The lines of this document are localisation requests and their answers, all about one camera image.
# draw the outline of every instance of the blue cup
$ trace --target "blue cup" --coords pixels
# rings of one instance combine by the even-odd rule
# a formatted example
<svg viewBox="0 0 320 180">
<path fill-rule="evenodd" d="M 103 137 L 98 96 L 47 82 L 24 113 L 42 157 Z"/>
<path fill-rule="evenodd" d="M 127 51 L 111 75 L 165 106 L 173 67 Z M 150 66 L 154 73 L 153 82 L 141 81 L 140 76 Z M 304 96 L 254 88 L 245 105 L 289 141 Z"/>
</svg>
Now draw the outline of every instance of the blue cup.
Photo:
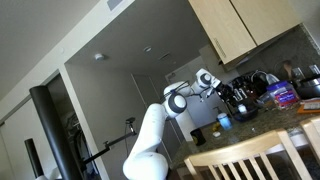
<svg viewBox="0 0 320 180">
<path fill-rule="evenodd" d="M 223 127 L 224 130 L 229 130 L 232 128 L 232 124 L 229 120 L 229 117 L 227 116 L 226 113 L 221 113 L 218 115 L 218 120 Z"/>
</svg>

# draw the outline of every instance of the white ceiling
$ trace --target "white ceiling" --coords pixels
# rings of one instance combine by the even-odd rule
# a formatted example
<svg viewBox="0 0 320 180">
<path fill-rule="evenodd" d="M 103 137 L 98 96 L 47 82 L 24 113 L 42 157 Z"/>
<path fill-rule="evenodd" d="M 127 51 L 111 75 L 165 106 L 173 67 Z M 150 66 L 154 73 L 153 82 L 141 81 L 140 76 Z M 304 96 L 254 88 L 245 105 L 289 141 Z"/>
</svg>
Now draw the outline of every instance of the white ceiling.
<svg viewBox="0 0 320 180">
<path fill-rule="evenodd" d="M 0 99 L 98 0 L 2 0 Z M 68 63 L 166 74 L 199 56 L 209 42 L 187 0 L 136 0 Z M 150 53 L 143 48 L 152 46 Z M 95 53 L 107 60 L 96 62 Z M 170 55 L 162 61 L 158 58 Z"/>
</svg>

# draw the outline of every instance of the black pole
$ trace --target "black pole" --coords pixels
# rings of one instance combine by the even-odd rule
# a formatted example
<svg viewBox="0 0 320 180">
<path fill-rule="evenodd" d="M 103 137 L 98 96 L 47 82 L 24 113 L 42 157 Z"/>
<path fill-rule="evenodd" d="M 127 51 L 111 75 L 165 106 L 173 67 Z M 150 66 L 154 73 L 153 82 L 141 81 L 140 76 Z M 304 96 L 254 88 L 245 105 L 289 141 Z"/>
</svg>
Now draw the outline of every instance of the black pole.
<svg viewBox="0 0 320 180">
<path fill-rule="evenodd" d="M 29 155 L 29 159 L 30 159 L 30 162 L 32 165 L 34 176 L 37 179 L 38 177 L 44 175 L 43 170 L 42 170 L 42 166 L 41 166 L 41 163 L 39 160 L 39 156 L 37 153 L 37 149 L 34 146 L 32 138 L 25 140 L 24 144 L 26 145 L 26 148 L 28 151 L 28 155 Z"/>
<path fill-rule="evenodd" d="M 33 87 L 30 89 L 30 94 L 62 178 L 64 180 L 83 179 L 48 88 Z"/>
</svg>

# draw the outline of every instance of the bowl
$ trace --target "bowl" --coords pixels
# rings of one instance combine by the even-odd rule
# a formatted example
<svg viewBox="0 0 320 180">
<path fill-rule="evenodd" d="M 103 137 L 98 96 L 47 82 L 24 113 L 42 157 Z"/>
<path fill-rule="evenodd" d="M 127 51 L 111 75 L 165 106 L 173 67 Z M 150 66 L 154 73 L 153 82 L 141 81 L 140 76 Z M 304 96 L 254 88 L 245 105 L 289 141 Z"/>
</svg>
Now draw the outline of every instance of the bowl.
<svg viewBox="0 0 320 180">
<path fill-rule="evenodd" d="M 246 114 L 241 114 L 239 111 L 237 111 L 233 114 L 233 118 L 239 122 L 246 122 L 246 121 L 249 121 L 249 120 L 255 118 L 257 115 L 258 115 L 258 108 L 257 107 L 249 107 L 249 108 L 247 108 Z"/>
</svg>

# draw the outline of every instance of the cabinet door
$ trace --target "cabinet door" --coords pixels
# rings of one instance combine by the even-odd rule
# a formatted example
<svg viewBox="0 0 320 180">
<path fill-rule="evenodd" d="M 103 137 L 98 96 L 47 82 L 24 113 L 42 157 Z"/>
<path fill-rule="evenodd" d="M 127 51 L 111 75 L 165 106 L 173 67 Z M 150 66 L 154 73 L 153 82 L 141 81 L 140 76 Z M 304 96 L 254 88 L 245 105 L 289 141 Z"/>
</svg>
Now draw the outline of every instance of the cabinet door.
<svg viewBox="0 0 320 180">
<path fill-rule="evenodd" d="M 189 0 L 224 64 L 256 45 L 229 0 Z"/>
<path fill-rule="evenodd" d="M 300 23 L 288 0 L 231 0 L 260 45 Z"/>
</svg>

